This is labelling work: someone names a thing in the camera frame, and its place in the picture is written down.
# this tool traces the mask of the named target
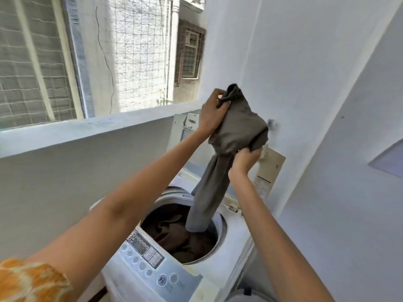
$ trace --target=window sill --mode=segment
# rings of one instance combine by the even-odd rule
[[[71,120],[0,131],[0,158],[139,125],[201,108],[199,101],[160,106],[105,117]]]

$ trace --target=sticker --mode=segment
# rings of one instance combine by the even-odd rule
[[[142,258],[154,269],[164,260],[160,254],[150,243],[135,229],[126,241],[142,256]]]
[[[272,188],[272,183],[263,179],[262,177],[257,177],[255,180],[255,189],[261,199],[265,200],[270,193]]]

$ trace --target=washing machine opening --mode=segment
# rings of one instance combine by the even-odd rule
[[[184,225],[192,203],[187,193],[163,194],[140,225],[181,264],[194,264],[214,254],[226,233],[225,221],[218,212],[206,231],[188,232]]]

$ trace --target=gray garment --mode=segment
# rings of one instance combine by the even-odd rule
[[[192,192],[194,203],[186,220],[186,230],[189,232],[203,232],[210,224],[229,186],[228,171],[235,154],[245,147],[252,151],[259,149],[268,140],[267,123],[251,111],[236,84],[228,87],[218,107],[225,101],[231,101],[231,106],[208,140],[216,153]]]

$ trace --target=garment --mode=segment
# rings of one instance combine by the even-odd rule
[[[141,228],[181,264],[190,263],[208,254],[217,242],[212,226],[202,233],[190,233],[185,227],[189,207],[165,204],[152,211]]]
[[[48,264],[16,259],[0,263],[0,302],[68,302],[72,290],[67,277]]]
[[[186,230],[190,232],[203,232],[211,222],[229,186],[228,171],[235,154],[245,147],[251,151],[259,149],[268,140],[267,123],[251,111],[236,84],[228,87],[218,107],[226,101],[231,101],[231,105],[208,140],[216,153],[192,192],[194,203],[186,221]]]

